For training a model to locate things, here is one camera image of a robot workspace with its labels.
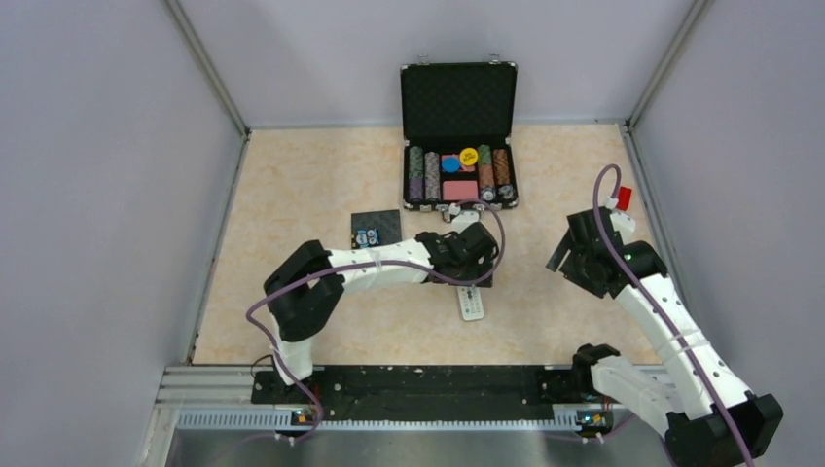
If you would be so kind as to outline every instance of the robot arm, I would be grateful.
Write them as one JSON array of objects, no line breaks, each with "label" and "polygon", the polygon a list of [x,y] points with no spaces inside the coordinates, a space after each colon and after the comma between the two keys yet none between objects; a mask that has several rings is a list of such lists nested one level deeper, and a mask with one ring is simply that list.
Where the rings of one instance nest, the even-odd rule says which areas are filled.
[{"label": "robot arm", "polygon": [[609,345],[588,344],[573,357],[581,389],[628,407],[659,433],[679,466],[737,465],[742,458],[733,435],[678,341],[682,337],[710,376],[751,454],[762,455],[782,418],[782,408],[771,394],[756,397],[719,357],[688,313],[653,248],[643,241],[624,245],[624,233],[613,226],[617,213],[602,207],[599,215],[613,246],[676,325],[678,335],[673,335],[616,265],[601,241],[591,210],[568,216],[569,229],[548,268],[560,270],[566,279],[599,298],[609,294],[618,302],[639,324],[675,387],[642,374]]},{"label": "robot arm", "polygon": [[[311,287],[298,287],[269,302],[281,358],[298,379],[312,374],[312,339],[326,325],[341,297],[389,284],[442,282],[425,270],[394,262],[414,263],[457,280],[473,280],[490,271],[497,257],[498,243],[479,222],[461,233],[424,232],[392,245],[356,250],[327,250],[319,240],[308,241],[267,279],[267,295],[325,269],[369,266],[323,276]],[[477,285],[490,287],[492,279]],[[286,384],[294,383],[279,366],[278,371]]]}]

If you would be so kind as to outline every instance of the black tray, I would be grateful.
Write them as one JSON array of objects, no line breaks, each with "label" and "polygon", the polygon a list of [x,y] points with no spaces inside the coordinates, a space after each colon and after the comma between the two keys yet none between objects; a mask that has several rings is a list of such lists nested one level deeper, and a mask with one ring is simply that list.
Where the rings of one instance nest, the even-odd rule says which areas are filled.
[{"label": "black tray", "polygon": [[[404,119],[404,207],[415,211],[446,210],[449,201],[410,200],[410,148],[426,154],[458,154],[464,148],[487,145],[507,151],[514,195],[498,194],[489,203],[495,209],[519,204],[510,133],[518,68],[511,62],[439,63],[406,65],[401,69]],[[439,170],[439,186],[448,180],[476,180],[479,171],[446,173]]]}]

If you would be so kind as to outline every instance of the beige table surface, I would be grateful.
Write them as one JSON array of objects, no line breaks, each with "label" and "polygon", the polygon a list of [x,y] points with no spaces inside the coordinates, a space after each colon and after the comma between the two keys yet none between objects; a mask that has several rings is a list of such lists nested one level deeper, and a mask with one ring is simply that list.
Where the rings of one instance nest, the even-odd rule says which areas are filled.
[{"label": "beige table surface", "polygon": [[[352,212],[401,206],[402,132],[397,127],[260,130],[252,133],[235,194],[195,363],[251,363],[265,336],[244,319],[264,280],[304,241],[349,249]],[[616,162],[635,188],[616,126],[516,126],[520,205],[501,212],[504,261],[483,290],[486,318],[461,320],[455,289],[395,285],[343,298],[317,335],[316,364],[569,363],[579,345],[607,342],[635,363],[658,363],[633,320],[545,269],[568,214],[591,204],[598,170]],[[606,195],[612,178],[606,180]],[[650,241],[636,190],[636,237]],[[436,213],[402,210],[404,237],[448,232]],[[483,221],[498,236],[489,213]],[[270,323],[262,308],[258,317]]]}]

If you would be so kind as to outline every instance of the white wall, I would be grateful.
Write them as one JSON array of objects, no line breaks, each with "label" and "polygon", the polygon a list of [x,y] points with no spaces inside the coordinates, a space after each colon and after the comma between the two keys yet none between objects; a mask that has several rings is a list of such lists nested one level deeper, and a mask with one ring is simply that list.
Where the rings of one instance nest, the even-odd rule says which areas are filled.
[{"label": "white wall", "polygon": [[624,118],[691,0],[183,0],[248,125],[400,123],[398,69],[520,66],[519,121]]},{"label": "white wall", "polygon": [[825,3],[718,1],[638,130],[689,305],[785,410],[771,465],[822,465]]},{"label": "white wall", "polygon": [[0,63],[0,465],[132,465],[240,140],[160,1],[2,2]]}]

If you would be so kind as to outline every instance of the poker chip case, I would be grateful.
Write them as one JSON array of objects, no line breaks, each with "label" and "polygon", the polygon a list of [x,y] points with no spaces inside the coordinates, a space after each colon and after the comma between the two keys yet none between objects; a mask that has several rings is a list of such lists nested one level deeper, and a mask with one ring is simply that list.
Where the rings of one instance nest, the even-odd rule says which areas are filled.
[{"label": "poker chip case", "polygon": [[[410,64],[401,68],[405,209],[444,211],[456,200],[445,199],[445,194],[472,194],[472,182],[476,182],[477,189],[473,197],[467,198],[482,198],[493,209],[519,205],[510,146],[517,76],[516,64],[507,61]],[[466,148],[477,150],[478,161],[462,163],[457,171],[446,171],[445,167],[454,168],[454,162],[448,164],[445,160],[458,157]],[[437,175],[432,153],[438,155]],[[421,160],[422,154],[427,164]],[[493,169],[491,190],[488,185]],[[465,190],[449,189],[458,186]]]}]

